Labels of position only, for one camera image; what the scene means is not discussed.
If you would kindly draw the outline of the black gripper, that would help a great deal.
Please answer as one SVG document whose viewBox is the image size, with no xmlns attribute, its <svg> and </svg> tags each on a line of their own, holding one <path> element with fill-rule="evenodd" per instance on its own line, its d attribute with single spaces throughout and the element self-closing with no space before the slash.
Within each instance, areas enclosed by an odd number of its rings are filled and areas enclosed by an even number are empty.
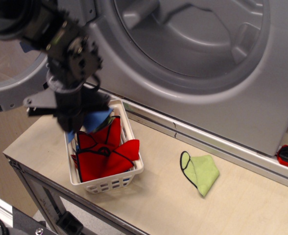
<svg viewBox="0 0 288 235">
<path fill-rule="evenodd" d="M 84 118 L 94 111 L 107 111 L 110 97 L 85 85 L 78 90 L 64 93 L 48 88 L 24 99 L 23 105 L 31 116 L 52 115 L 65 132 L 77 132 Z"/>
</svg>

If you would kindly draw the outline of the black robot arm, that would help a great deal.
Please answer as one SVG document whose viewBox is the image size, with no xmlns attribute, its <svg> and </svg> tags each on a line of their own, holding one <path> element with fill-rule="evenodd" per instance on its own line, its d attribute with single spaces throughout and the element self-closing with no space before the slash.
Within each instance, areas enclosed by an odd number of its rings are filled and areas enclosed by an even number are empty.
<svg viewBox="0 0 288 235">
<path fill-rule="evenodd" d="M 18 39 L 48 57 L 47 89 L 23 101 L 30 116 L 53 115 L 66 132 L 78 132 L 90 112 L 108 109 L 109 97 L 87 88 L 101 68 L 86 31 L 52 0 L 0 0 L 0 40 Z"/>
</svg>

